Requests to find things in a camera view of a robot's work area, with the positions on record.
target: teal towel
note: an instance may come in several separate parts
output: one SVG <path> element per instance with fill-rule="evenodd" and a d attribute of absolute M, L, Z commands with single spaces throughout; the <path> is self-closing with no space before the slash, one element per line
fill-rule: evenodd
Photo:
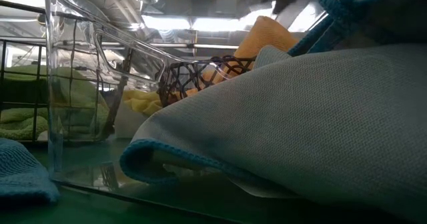
<path fill-rule="evenodd" d="M 20 143 L 0 138 L 0 205 L 56 202 L 59 192 L 46 169 Z"/>
<path fill-rule="evenodd" d="M 426 59 L 427 45 L 298 57 L 266 47 L 254 70 L 152 115 L 121 168 L 140 181 L 174 181 L 158 159 L 169 153 L 317 203 L 427 223 Z"/>

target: light blue microfiber cloth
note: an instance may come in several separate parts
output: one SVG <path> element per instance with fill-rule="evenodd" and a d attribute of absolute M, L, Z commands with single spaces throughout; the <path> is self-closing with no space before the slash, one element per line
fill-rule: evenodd
<path fill-rule="evenodd" d="M 298 57 L 265 47 L 252 71 L 152 115 L 121 168 L 149 183 L 176 180 L 163 152 L 316 203 L 425 223 L 426 58 L 427 45 Z"/>
<path fill-rule="evenodd" d="M 53 203 L 59 192 L 46 169 L 20 143 L 0 138 L 0 205 Z"/>

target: green towel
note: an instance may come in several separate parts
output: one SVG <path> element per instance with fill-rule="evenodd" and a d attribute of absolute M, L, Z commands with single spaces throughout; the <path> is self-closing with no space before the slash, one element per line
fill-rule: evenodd
<path fill-rule="evenodd" d="M 40 68 L 39 80 L 36 76 L 36 65 L 9 67 L 5 70 L 14 73 L 5 73 L 4 88 L 2 88 L 3 101 L 35 103 L 37 98 L 38 103 L 48 104 L 49 88 L 47 69 L 44 66 Z M 63 133 L 64 138 L 92 138 L 102 131 L 109 109 L 102 96 L 97 93 L 95 85 L 78 71 L 71 70 L 69 67 L 51 70 L 53 78 L 50 86 L 52 90 L 50 108 L 60 119 L 60 126 L 55 128 L 60 129 L 58 132 Z M 37 114 L 36 134 L 47 129 L 47 110 L 46 108 L 39 110 L 46 115 Z M 7 112 L 8 121 L 3 120 L 4 112 Z M 32 139 L 33 112 L 33 108 L 3 110 L 0 137 L 15 140 Z"/>

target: clear plastic container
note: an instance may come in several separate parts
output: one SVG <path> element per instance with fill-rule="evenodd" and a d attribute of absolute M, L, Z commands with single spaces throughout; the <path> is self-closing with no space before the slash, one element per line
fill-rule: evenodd
<path fill-rule="evenodd" d="M 195 8 L 191 3 L 194 0 L 186 1 Z M 197 30 L 244 37 L 258 15 L 272 14 L 273 1 L 203 0 L 202 3 L 210 3 L 206 13 L 216 16 L 208 18 L 194 17 L 201 15 L 196 11 L 182 16 L 159 13 L 159 9 L 167 12 L 174 8 L 170 0 L 46 0 L 49 158 L 53 179 L 86 191 L 222 219 L 275 220 L 283 205 L 291 203 L 251 196 L 215 170 L 164 164 L 164 169 L 182 179 L 174 186 L 161 186 L 126 177 L 118 163 L 122 151 L 147 118 L 132 111 L 125 102 L 126 93 L 141 91 L 157 95 L 162 81 L 168 82 L 166 73 L 183 62 L 193 63 L 192 70 L 203 69 L 200 75 L 215 71 L 220 78 L 230 77 L 215 61 L 185 60 L 164 48 L 193 52 L 192 47 L 197 45 L 192 43 L 197 38 L 181 37 L 184 34 L 197 37 Z M 163 42 L 147 44 L 155 41 L 153 35 L 160 36 Z M 232 54 L 235 47 L 225 44 L 208 47 L 220 49 L 222 55 Z M 178 69 L 180 81 L 188 80 L 189 69 L 184 66 Z M 197 85 L 200 82 L 188 85 L 186 90 Z M 181 94 L 187 94 L 186 90 L 181 90 Z M 302 209 L 315 207 L 300 202 L 292 205 Z M 289 215 L 297 217 L 292 211 Z"/>

